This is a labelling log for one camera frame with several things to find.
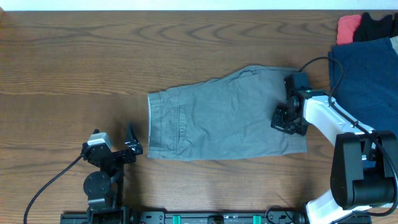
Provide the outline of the navy blue garment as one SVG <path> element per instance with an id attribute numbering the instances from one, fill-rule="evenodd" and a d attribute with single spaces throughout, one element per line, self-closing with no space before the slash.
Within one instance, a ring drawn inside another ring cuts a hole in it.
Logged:
<path id="1" fill-rule="evenodd" d="M 360 122 L 376 130 L 397 134 L 397 54 L 390 38 L 332 47 L 330 88 L 337 103 Z"/>

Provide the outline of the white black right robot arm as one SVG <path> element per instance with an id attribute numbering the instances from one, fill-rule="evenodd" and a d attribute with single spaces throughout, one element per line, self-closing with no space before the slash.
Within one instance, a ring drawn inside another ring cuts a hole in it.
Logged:
<path id="1" fill-rule="evenodd" d="M 289 90 L 272 128 L 305 135 L 315 126 L 334 146 L 330 189 L 306 203 L 299 223 L 364 223 L 397 208 L 397 138 L 376 131 L 345 111 L 325 90 Z"/>

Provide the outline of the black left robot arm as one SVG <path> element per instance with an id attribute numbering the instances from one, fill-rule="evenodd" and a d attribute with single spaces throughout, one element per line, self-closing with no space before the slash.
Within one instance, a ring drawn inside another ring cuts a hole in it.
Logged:
<path id="1" fill-rule="evenodd" d="M 125 145 L 127 149 L 113 152 L 108 134 L 97 129 L 83 143 L 83 160 L 99 168 L 83 184 L 92 210 L 114 209 L 123 204 L 124 166 L 136 162 L 136 156 L 143 154 L 143 147 L 134 134 L 132 123 L 127 126 Z"/>

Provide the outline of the black folded garment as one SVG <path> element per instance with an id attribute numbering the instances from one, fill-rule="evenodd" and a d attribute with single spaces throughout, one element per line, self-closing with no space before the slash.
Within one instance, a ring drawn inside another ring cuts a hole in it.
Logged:
<path id="1" fill-rule="evenodd" d="M 397 13 L 374 20 L 368 12 L 363 13 L 361 22 L 353 34 L 354 42 L 365 42 L 397 36 Z"/>

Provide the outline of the grey shorts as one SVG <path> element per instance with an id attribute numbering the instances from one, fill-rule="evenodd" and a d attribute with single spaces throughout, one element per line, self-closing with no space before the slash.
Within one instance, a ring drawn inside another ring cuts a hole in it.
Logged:
<path id="1" fill-rule="evenodd" d="M 149 93 L 151 159 L 249 159 L 305 153 L 307 141 L 271 127 L 289 67 L 250 65 L 223 78 Z"/>

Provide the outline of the beige garment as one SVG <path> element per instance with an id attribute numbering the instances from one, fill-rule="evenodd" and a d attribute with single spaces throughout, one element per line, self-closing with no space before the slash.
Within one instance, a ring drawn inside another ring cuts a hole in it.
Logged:
<path id="1" fill-rule="evenodd" d="M 394 49 L 396 54 L 398 54 L 398 36 L 391 37 L 390 41 L 391 41 L 392 48 Z"/>

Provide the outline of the red folded garment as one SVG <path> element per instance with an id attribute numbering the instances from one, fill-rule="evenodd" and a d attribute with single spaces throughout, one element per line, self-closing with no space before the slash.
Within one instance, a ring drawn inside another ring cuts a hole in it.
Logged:
<path id="1" fill-rule="evenodd" d="M 336 44 L 345 45 L 353 42 L 353 36 L 361 23 L 361 16 L 343 16 L 338 20 Z"/>

